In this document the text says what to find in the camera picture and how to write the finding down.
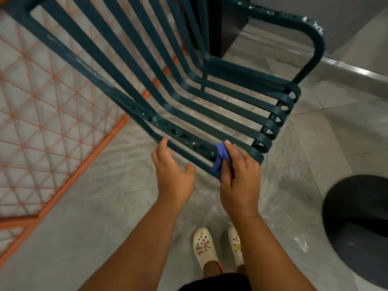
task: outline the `orange wire mesh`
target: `orange wire mesh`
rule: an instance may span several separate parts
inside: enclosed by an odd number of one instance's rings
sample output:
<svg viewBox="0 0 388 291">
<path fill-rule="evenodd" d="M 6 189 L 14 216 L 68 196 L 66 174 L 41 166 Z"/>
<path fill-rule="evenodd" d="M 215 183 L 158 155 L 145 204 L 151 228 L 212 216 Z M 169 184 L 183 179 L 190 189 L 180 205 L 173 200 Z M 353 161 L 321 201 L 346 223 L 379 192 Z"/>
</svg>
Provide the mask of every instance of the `orange wire mesh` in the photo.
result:
<svg viewBox="0 0 388 291">
<path fill-rule="evenodd" d="M 133 86 L 144 86 L 72 0 L 57 0 Z M 154 73 L 102 0 L 90 0 L 151 80 Z M 142 24 L 127 0 L 118 0 L 161 67 Z M 165 0 L 160 0 L 171 24 Z M 172 48 L 147 0 L 141 0 L 163 42 Z M 40 6 L 32 11 L 46 29 L 110 83 L 116 82 Z M 37 215 L 123 118 L 124 112 L 83 75 L 49 50 L 5 12 L 0 12 L 0 225 Z M 24 227 L 0 227 L 0 254 Z"/>
</svg>

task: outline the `black shorts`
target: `black shorts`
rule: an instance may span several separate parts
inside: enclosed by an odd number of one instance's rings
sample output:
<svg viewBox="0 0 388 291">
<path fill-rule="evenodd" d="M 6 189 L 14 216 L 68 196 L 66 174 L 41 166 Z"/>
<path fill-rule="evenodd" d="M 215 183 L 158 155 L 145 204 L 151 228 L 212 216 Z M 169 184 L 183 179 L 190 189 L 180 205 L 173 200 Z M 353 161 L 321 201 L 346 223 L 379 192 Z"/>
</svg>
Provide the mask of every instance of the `black shorts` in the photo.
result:
<svg viewBox="0 0 388 291">
<path fill-rule="evenodd" d="M 251 291 L 251 285 L 247 277 L 228 273 L 197 280 L 186 284 L 179 291 L 214 291 L 214 290 L 233 290 L 233 291 Z"/>
</svg>

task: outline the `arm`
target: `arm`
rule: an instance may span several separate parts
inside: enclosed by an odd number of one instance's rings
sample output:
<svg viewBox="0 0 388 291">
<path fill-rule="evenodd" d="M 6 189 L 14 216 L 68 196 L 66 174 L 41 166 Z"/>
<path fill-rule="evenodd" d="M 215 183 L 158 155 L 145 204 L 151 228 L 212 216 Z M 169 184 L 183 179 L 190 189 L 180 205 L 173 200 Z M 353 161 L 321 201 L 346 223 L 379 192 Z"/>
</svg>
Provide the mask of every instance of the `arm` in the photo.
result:
<svg viewBox="0 0 388 291">
<path fill-rule="evenodd" d="M 164 138 L 152 154 L 158 200 L 124 243 L 79 291 L 155 291 L 170 249 L 175 221 L 194 191 L 195 167 L 186 171 L 172 159 Z"/>
<path fill-rule="evenodd" d="M 235 179 L 224 160 L 220 197 L 241 242 L 245 269 L 252 290 L 303 290 L 315 288 L 288 257 L 258 213 L 260 165 L 246 151 L 226 141 Z"/>
</svg>

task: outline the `black round stool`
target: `black round stool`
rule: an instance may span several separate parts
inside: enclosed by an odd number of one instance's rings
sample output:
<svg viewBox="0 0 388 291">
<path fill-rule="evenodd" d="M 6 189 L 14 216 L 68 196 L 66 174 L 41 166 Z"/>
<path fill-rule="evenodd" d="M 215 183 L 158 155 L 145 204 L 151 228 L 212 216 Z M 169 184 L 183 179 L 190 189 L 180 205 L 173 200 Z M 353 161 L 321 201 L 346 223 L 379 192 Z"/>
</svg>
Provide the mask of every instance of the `black round stool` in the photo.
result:
<svg viewBox="0 0 388 291">
<path fill-rule="evenodd" d="M 322 217 L 342 261 L 388 289 L 388 178 L 357 175 L 338 182 L 325 197 Z"/>
</svg>

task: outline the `grey wall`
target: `grey wall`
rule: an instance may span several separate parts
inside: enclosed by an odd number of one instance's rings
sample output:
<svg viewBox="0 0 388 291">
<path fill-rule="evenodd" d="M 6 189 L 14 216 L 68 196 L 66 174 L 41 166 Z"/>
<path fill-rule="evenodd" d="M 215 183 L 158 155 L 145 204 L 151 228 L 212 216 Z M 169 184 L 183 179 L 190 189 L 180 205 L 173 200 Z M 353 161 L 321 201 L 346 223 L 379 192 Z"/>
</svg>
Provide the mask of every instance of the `grey wall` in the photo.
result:
<svg viewBox="0 0 388 291">
<path fill-rule="evenodd" d="M 388 0 L 251 0 L 251 2 L 316 20 L 324 29 L 326 50 L 329 53 L 343 46 L 388 6 Z M 285 38 L 310 44 L 303 34 L 258 20 L 251 19 L 250 22 Z"/>
</svg>

